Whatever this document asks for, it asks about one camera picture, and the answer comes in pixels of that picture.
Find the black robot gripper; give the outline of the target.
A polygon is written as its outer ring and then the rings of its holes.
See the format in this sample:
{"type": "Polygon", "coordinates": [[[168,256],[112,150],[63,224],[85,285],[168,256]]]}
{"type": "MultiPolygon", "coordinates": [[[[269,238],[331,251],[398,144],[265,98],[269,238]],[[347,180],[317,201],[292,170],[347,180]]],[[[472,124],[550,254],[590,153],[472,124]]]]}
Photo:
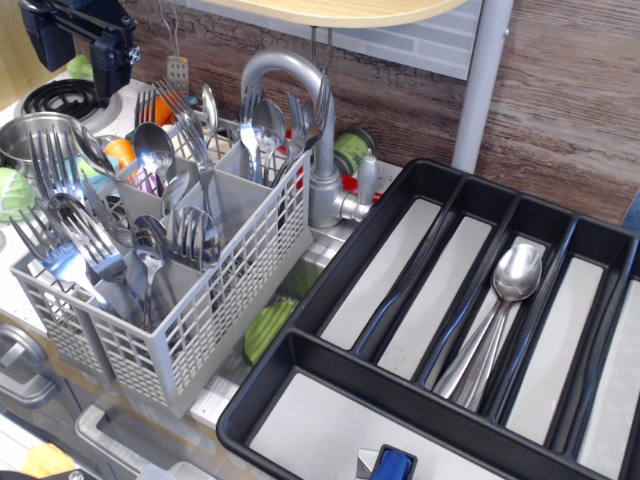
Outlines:
{"type": "Polygon", "coordinates": [[[91,44],[95,93],[110,99],[128,85],[139,60],[137,26],[117,1],[20,1],[23,23],[41,64],[50,72],[75,57],[74,40],[91,44]]]}

